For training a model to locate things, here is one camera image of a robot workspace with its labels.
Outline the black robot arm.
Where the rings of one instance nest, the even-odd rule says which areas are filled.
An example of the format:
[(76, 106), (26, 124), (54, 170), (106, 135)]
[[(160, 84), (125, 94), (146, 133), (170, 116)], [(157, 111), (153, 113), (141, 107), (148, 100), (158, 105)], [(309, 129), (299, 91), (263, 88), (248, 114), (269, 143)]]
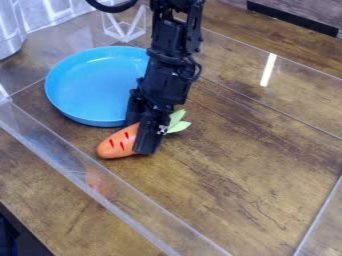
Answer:
[(129, 91), (125, 120), (138, 124), (133, 151), (153, 154), (170, 123), (173, 106), (185, 102), (201, 65), (192, 58), (202, 41), (204, 0), (150, 0), (150, 47), (145, 74)]

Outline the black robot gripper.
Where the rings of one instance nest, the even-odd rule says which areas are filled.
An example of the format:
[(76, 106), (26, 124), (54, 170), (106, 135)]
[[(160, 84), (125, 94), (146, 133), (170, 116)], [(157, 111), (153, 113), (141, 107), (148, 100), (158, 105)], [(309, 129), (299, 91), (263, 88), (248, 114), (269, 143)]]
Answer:
[(144, 76), (137, 88), (129, 91), (125, 124), (138, 122), (133, 151), (153, 154), (169, 128), (173, 106), (185, 102), (190, 84), (201, 73), (201, 65), (192, 56), (170, 57), (148, 49), (149, 57)]

